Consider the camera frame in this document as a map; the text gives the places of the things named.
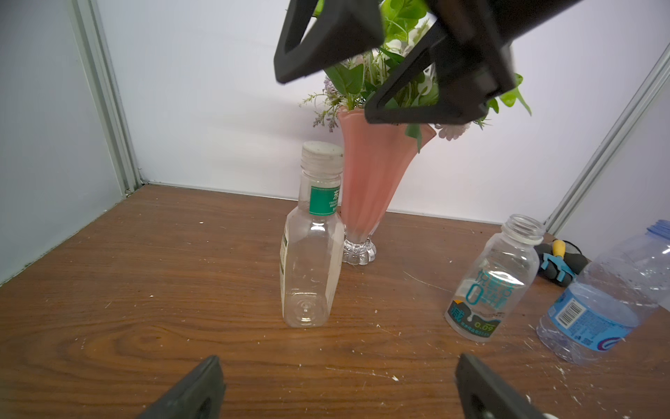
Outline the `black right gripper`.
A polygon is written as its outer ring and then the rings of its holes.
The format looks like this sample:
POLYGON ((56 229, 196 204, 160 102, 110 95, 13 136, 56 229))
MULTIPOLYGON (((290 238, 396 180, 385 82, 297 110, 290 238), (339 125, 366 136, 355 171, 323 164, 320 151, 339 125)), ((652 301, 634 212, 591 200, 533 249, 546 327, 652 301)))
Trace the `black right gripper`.
POLYGON ((365 106, 371 124, 464 125, 484 118, 493 99, 516 87, 511 41, 576 5, 578 0, 427 1, 436 22, 365 106), (484 40, 493 45, 474 44, 484 40), (423 99, 390 106, 425 70, 432 87, 423 99))

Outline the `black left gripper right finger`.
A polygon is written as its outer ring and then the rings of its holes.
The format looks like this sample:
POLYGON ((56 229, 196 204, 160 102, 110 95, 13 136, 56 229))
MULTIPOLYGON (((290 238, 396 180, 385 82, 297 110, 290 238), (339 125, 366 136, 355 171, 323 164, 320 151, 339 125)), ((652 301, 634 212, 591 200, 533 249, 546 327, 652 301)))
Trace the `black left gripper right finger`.
POLYGON ((460 355, 455 384, 465 418, 544 418, 543 413, 472 354, 460 355))

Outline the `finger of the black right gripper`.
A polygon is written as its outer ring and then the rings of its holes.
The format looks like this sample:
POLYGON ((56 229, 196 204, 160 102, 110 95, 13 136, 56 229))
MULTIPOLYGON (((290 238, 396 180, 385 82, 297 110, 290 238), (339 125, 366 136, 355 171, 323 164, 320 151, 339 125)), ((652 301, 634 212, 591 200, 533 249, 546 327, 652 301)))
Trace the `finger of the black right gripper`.
POLYGON ((274 55, 278 83, 286 84, 379 47, 385 34, 377 1, 291 0, 274 55))

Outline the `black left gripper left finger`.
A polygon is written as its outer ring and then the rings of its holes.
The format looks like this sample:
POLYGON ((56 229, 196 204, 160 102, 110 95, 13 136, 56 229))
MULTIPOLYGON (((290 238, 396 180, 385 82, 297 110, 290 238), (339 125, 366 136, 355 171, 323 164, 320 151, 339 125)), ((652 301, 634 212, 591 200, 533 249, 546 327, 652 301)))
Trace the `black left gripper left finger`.
POLYGON ((220 417, 226 390, 221 361, 212 355, 138 415, 141 419, 220 417))

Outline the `teal print clear bottle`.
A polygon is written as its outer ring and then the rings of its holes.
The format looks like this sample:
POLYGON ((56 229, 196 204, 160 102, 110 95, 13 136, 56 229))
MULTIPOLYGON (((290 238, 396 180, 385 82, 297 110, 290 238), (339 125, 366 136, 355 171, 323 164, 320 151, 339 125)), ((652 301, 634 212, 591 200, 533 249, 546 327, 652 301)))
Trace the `teal print clear bottle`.
POLYGON ((536 278, 540 261, 535 246, 544 234, 539 221, 513 214, 489 239, 444 314, 459 335, 476 342, 491 339, 536 278))

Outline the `white bottle cap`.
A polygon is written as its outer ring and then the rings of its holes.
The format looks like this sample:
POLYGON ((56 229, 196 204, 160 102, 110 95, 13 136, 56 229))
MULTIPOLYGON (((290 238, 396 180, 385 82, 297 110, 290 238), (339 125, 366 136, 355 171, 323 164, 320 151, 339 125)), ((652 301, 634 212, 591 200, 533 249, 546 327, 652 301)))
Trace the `white bottle cap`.
POLYGON ((318 176, 339 176, 344 169, 344 150, 329 142, 307 141, 302 147, 301 168, 318 176))

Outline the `green label clear bottle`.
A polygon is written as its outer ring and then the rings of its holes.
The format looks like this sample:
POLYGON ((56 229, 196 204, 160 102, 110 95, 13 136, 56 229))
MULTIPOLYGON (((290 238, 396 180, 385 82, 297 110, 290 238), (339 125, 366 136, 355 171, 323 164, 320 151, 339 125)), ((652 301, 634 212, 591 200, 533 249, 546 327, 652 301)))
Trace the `green label clear bottle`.
POLYGON ((285 221, 280 289, 284 322, 292 328, 323 326, 333 307, 345 241, 338 215, 342 174, 302 169, 298 205, 285 221))

